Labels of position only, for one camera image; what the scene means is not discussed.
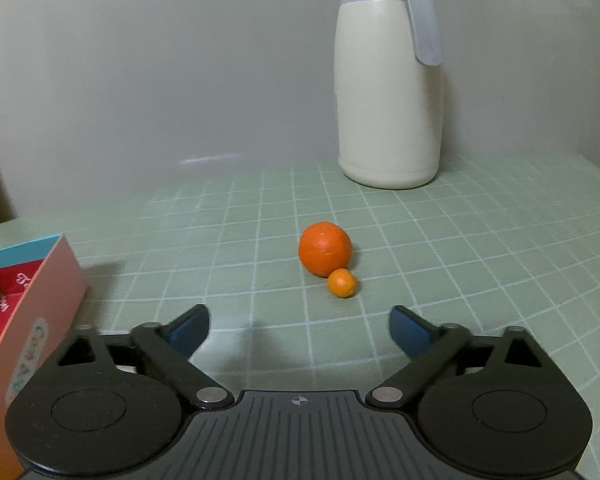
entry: white wall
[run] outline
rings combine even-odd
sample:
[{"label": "white wall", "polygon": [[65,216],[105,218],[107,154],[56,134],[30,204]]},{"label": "white wall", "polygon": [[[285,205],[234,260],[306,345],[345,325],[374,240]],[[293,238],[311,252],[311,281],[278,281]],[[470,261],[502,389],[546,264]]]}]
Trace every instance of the white wall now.
[{"label": "white wall", "polygon": [[[600,0],[434,2],[447,149],[580,151],[600,165]],[[0,175],[14,211],[335,158],[337,6],[0,0]]]}]

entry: cardboard box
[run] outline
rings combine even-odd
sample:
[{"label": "cardboard box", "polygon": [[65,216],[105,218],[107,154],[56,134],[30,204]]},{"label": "cardboard box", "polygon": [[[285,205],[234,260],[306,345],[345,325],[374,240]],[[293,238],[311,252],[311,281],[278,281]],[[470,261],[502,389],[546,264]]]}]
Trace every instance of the cardboard box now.
[{"label": "cardboard box", "polygon": [[4,415],[71,329],[86,282],[62,235],[0,250],[0,480],[22,468],[4,432]]}]

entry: round joint cover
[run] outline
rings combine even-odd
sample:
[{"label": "round joint cover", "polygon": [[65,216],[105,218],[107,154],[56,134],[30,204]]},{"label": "round joint cover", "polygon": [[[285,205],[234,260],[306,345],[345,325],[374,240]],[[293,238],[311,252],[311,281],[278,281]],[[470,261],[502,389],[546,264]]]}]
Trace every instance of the round joint cover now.
[{"label": "round joint cover", "polygon": [[20,458],[50,476],[108,478],[133,469],[165,449],[182,422],[178,397],[151,378],[53,378],[23,390],[5,420]]},{"label": "round joint cover", "polygon": [[418,405],[422,434],[475,476],[540,478],[575,466],[591,432],[586,404],[568,383],[544,380],[542,368],[512,368],[432,386]]},{"label": "round joint cover", "polygon": [[482,394],[474,400],[472,410],[481,424],[503,433],[531,431],[546,419],[546,408],[540,400],[515,390]]},{"label": "round joint cover", "polygon": [[96,388],[66,394],[51,408],[54,420],[71,431],[103,430],[119,421],[125,412],[125,399],[114,392]]}]

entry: orange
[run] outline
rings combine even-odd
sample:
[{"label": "orange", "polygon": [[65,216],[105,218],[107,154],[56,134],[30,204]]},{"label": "orange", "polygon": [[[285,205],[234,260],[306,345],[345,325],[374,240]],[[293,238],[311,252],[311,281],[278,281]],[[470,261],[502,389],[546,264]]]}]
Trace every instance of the orange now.
[{"label": "orange", "polygon": [[349,298],[356,291],[356,277],[347,269],[336,269],[327,278],[327,287],[339,298]]},{"label": "orange", "polygon": [[331,222],[318,222],[304,230],[298,244],[300,261],[310,273],[326,278],[349,265],[352,247],[349,235]]}]

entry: metal screw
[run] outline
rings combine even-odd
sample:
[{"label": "metal screw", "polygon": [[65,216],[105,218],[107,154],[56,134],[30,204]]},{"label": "metal screw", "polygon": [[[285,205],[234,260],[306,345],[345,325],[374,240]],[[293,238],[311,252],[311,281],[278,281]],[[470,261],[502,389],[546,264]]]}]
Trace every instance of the metal screw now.
[{"label": "metal screw", "polygon": [[398,402],[402,398],[402,392],[391,386],[381,386],[371,392],[371,396],[378,402]]},{"label": "metal screw", "polygon": [[213,404],[227,398],[228,393],[217,386],[208,386],[196,392],[196,397],[205,404]]}]

